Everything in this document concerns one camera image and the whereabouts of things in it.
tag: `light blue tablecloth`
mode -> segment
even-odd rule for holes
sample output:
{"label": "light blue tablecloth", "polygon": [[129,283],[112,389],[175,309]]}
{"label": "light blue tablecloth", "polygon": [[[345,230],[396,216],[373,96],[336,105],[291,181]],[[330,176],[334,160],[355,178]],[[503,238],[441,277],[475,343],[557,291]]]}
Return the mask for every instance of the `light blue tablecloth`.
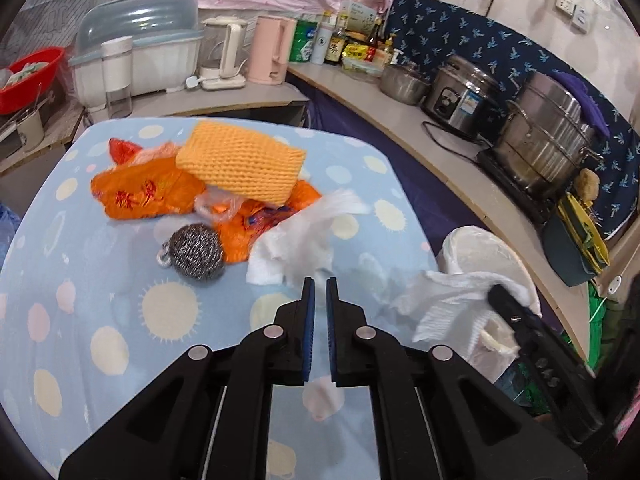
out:
{"label": "light blue tablecloth", "polygon": [[[120,407],[194,344],[220,349],[271,322],[299,290],[245,282],[246,263],[208,285],[162,269],[162,242],[194,215],[113,221],[90,193],[112,164],[111,137],[145,147],[182,144],[197,119],[128,119],[91,127],[56,166],[15,235],[0,275],[0,401],[52,473]],[[333,134],[232,121],[308,150],[302,176],[323,194],[350,188],[372,213],[333,226],[340,296],[371,324],[396,330],[387,304],[421,269],[428,242],[386,157]],[[316,311],[311,382],[274,391],[268,478],[375,480],[367,388],[337,390],[326,316]]]}

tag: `kitchen counter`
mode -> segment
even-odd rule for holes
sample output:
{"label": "kitchen counter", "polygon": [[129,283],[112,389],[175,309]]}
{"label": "kitchen counter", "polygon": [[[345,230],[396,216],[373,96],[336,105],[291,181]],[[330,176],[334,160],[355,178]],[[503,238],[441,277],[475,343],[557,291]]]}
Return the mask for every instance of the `kitchen counter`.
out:
{"label": "kitchen counter", "polygon": [[[155,92],[133,98],[133,113],[130,117],[199,116],[252,110],[299,106],[308,99],[290,84],[258,85],[247,82],[243,88],[206,91],[201,88],[179,92]],[[107,110],[92,112],[94,123],[106,121]]]}
{"label": "kitchen counter", "polygon": [[24,148],[20,148],[7,158],[0,160],[0,176],[5,176],[27,162],[50,152],[50,150],[72,142],[81,118],[82,105],[77,101],[64,103],[60,110],[47,121],[44,128],[45,137],[34,150],[25,152]]}
{"label": "kitchen counter", "polygon": [[[505,193],[468,160],[443,150],[425,133],[426,115],[385,96],[373,84],[356,81],[339,68],[290,63],[289,72],[373,124],[436,175],[485,225],[521,257],[537,288],[561,321],[581,357],[589,350],[587,285],[567,287],[549,266],[535,228]],[[467,156],[479,148],[439,128],[442,145]]]}

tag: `white dish rack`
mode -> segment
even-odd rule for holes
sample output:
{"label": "white dish rack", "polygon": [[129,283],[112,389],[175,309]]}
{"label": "white dish rack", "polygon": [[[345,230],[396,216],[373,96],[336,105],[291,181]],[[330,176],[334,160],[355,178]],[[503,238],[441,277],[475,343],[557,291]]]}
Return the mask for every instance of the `white dish rack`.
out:
{"label": "white dish rack", "polygon": [[115,0],[90,10],[69,60],[78,100],[89,111],[106,106],[102,81],[103,42],[133,37],[132,96],[184,88],[198,63],[204,36],[197,0]]}
{"label": "white dish rack", "polygon": [[[134,44],[131,95],[182,90],[185,79],[196,71],[201,40],[199,37],[138,47]],[[100,56],[75,64],[70,61],[69,65],[73,70],[78,101],[90,112],[102,110],[107,98]]]}

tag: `steel wool scrubber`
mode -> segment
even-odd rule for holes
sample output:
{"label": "steel wool scrubber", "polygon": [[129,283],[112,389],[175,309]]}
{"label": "steel wool scrubber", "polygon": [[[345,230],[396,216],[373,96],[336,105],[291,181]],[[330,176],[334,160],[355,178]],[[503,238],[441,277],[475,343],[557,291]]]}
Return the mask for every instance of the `steel wool scrubber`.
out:
{"label": "steel wool scrubber", "polygon": [[201,223],[178,229],[162,244],[158,264],[199,282],[220,277],[225,261],[218,233]]}

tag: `yellow package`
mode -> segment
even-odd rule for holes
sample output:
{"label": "yellow package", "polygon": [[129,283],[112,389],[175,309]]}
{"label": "yellow package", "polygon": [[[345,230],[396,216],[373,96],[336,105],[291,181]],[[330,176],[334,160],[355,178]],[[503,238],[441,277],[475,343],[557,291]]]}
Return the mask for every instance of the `yellow package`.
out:
{"label": "yellow package", "polygon": [[365,59],[369,45],[360,45],[357,43],[348,44],[342,51],[342,57],[350,57],[351,59]]}

